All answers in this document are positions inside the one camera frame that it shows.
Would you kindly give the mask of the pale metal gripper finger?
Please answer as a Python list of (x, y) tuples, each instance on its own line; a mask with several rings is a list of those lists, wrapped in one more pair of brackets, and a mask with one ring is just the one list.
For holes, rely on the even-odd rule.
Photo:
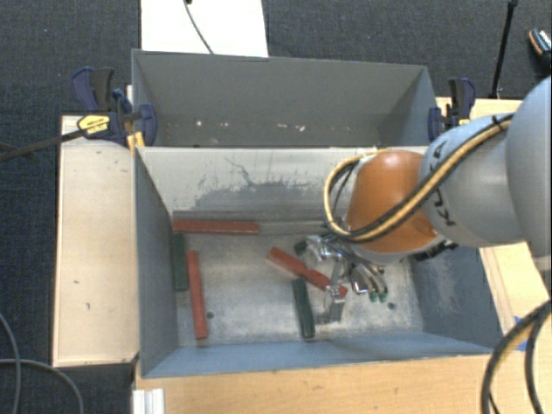
[(317, 323), (330, 323), (332, 306), (334, 302), (334, 289), (328, 285), (324, 290), (323, 307), (317, 314)]
[(332, 296), (332, 321), (340, 322), (342, 313), (346, 304), (345, 296), (342, 294), (342, 288), (337, 286)]

